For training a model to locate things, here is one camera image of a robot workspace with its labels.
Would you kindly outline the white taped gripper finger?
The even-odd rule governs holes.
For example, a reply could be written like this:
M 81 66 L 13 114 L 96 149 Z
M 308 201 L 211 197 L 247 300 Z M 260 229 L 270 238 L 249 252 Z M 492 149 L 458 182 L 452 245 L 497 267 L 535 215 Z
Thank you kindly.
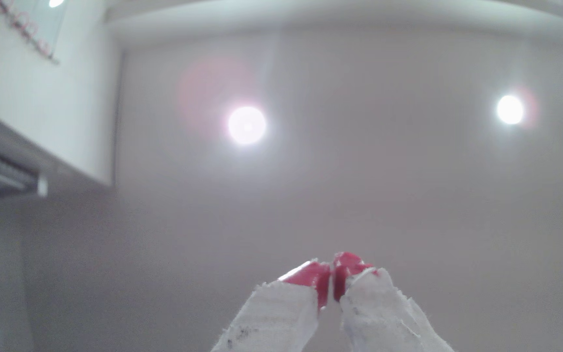
M 387 269 L 353 253 L 334 257 L 333 297 L 352 351 L 454 351 Z
M 331 265 L 309 260 L 256 286 L 211 351 L 302 351 L 328 301 Z

